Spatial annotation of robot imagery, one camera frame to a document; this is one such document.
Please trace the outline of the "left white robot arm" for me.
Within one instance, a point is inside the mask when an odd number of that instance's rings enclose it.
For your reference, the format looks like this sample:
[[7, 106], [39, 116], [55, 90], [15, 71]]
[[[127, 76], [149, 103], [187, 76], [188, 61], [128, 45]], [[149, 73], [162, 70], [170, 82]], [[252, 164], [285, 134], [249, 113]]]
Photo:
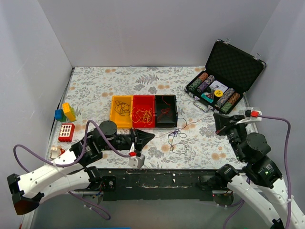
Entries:
[[7, 177], [13, 206], [17, 215], [35, 210], [44, 201], [75, 190], [114, 191], [116, 178], [102, 175], [92, 163], [102, 159], [104, 151], [127, 158], [132, 168], [141, 168], [145, 156], [143, 148], [154, 139], [153, 133], [131, 128], [128, 134], [118, 134], [113, 121], [93, 124], [92, 131], [85, 131], [84, 137], [70, 149], [52, 161], [23, 175]]

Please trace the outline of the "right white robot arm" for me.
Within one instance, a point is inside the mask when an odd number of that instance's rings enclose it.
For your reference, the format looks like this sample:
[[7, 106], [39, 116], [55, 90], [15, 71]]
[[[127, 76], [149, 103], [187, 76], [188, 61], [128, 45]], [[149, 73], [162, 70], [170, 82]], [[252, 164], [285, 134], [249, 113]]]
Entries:
[[218, 169], [211, 179], [216, 187], [229, 189], [252, 207], [272, 229], [303, 229], [305, 215], [292, 196], [290, 177], [286, 179], [267, 154], [270, 146], [263, 134], [247, 133], [247, 124], [261, 121], [261, 111], [245, 115], [215, 113], [216, 134], [226, 136], [238, 161], [245, 163], [244, 179], [230, 164]]

